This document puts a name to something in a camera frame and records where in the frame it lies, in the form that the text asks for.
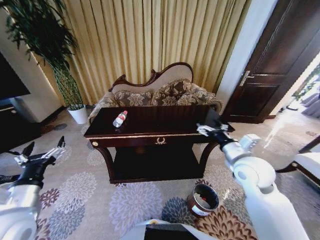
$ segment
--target tv stand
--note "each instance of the tv stand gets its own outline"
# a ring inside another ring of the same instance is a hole
[[[41,136],[39,125],[24,119],[12,104],[0,106],[0,119],[0,153]]]

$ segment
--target bottle label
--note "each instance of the bottle label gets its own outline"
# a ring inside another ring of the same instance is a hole
[[[124,121],[126,119],[126,116],[124,114],[120,113],[118,115],[118,118],[120,118],[122,121]]]
[[[196,214],[200,215],[200,216],[208,216],[210,214],[210,212],[205,212],[200,210],[196,205],[194,205],[192,207],[192,211],[194,211]]]

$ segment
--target drawer handle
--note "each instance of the drawer handle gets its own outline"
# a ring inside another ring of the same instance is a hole
[[[159,141],[159,140],[160,140],[160,137],[158,137],[156,139],[156,143],[155,144],[159,144],[159,145],[166,144],[166,139],[164,137],[162,138],[162,141]]]

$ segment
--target gold curtain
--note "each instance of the gold curtain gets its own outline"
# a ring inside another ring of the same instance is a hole
[[[65,23],[78,42],[69,61],[71,73],[84,103],[90,105],[122,74],[141,84],[151,69],[159,72],[175,62],[189,63],[194,83],[215,92],[250,4],[250,0],[64,2]]]

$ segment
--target television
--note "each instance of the television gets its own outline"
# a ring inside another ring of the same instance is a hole
[[[0,53],[0,100],[27,94],[30,94],[30,92]]]

